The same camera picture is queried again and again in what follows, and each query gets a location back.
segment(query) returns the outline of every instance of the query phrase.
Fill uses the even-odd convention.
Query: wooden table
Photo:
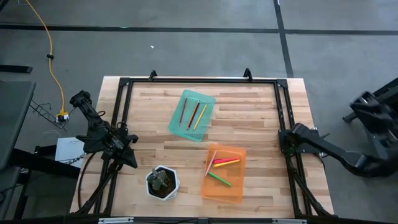
[[[111,121],[120,77],[104,77],[97,111]],[[313,126],[304,81],[288,79],[294,118]],[[170,134],[167,126],[185,89],[216,98],[212,119],[202,142]],[[135,83],[132,89],[127,126],[139,136],[134,148],[138,169],[124,166],[119,172],[112,216],[135,217],[293,217],[292,200],[284,156],[277,139],[279,120],[274,89],[266,84],[220,83]],[[247,150],[243,203],[228,204],[203,199],[200,195],[207,145],[218,143]],[[333,212],[322,163],[303,155],[307,184],[314,196]],[[145,175],[164,165],[177,171],[180,188],[175,199],[163,202],[146,195]],[[83,203],[100,178],[102,160],[96,155],[82,184]],[[299,191],[300,208],[303,210]],[[77,196],[71,212],[77,210]]]

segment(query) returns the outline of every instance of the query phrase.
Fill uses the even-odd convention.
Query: brown pencil
[[[182,112],[181,112],[180,124],[179,124],[179,125],[181,125],[182,116],[184,115],[184,111],[185,111],[185,105],[187,104],[187,99],[188,99],[188,98],[185,99],[184,105],[182,106]]]
[[[191,115],[191,119],[189,120],[189,123],[188,123],[188,125],[187,125],[187,130],[189,129],[189,127],[190,127],[191,124],[192,124],[193,117],[195,117],[195,114],[196,114],[197,111],[198,111],[198,107],[199,107],[199,100],[198,100],[197,105],[195,106],[195,109],[193,110],[193,113],[192,113],[192,115]]]

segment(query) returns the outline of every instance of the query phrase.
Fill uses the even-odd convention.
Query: white hexagonal pot
[[[173,169],[170,169],[170,168],[166,167],[166,166],[157,166],[157,167],[155,168],[155,170],[156,170],[156,171],[159,171],[159,168],[163,168],[163,169],[169,170],[169,171],[171,171],[171,172],[174,173],[174,179],[175,179],[174,181],[175,181],[175,183],[176,183],[176,184],[175,184],[175,188],[174,188],[173,191],[171,191],[171,193],[169,193],[169,194],[168,194],[166,197],[164,197],[164,198],[160,198],[160,197],[158,197],[158,196],[156,196],[156,195],[152,195],[152,194],[149,192],[149,184],[148,184],[148,181],[146,181],[147,178],[148,178],[148,176],[152,174],[152,171],[151,171],[149,174],[147,174],[147,175],[145,176],[147,195],[149,195],[149,196],[151,196],[151,197],[154,197],[154,198],[157,198],[157,199],[162,200],[162,201],[165,201],[165,200],[171,199],[171,198],[175,198],[175,196],[177,196],[178,188],[180,187],[180,181],[179,181],[178,178],[177,178],[177,172],[176,172],[175,170],[173,170]]]

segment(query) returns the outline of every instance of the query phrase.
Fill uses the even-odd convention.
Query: teal tray
[[[185,105],[184,114],[180,124],[181,112],[185,99],[187,99],[187,103]],[[195,116],[193,117],[190,129],[187,130],[187,125],[189,123],[193,111],[195,110],[195,106],[198,101],[199,101],[198,110],[195,113]],[[184,92],[182,92],[181,99],[174,111],[172,119],[170,120],[169,124],[170,132],[192,141],[196,142],[201,141],[203,139],[203,135],[206,133],[207,126],[211,118],[211,113],[213,112],[215,103],[216,99],[212,96],[207,96],[191,90],[184,90]],[[197,128],[194,130],[194,127],[205,105],[207,105],[206,110],[203,116],[201,117]]]

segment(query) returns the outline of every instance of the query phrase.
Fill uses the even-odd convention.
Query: orange tray
[[[240,161],[234,164],[228,164],[216,168],[211,165],[210,172],[229,182],[232,186],[230,187],[222,183],[221,181],[207,175],[205,176],[203,181],[201,196],[204,198],[218,200],[222,202],[242,203],[246,150],[239,147],[210,144],[207,150],[205,172],[215,151],[217,151],[215,159],[229,159],[233,157],[239,157]]]

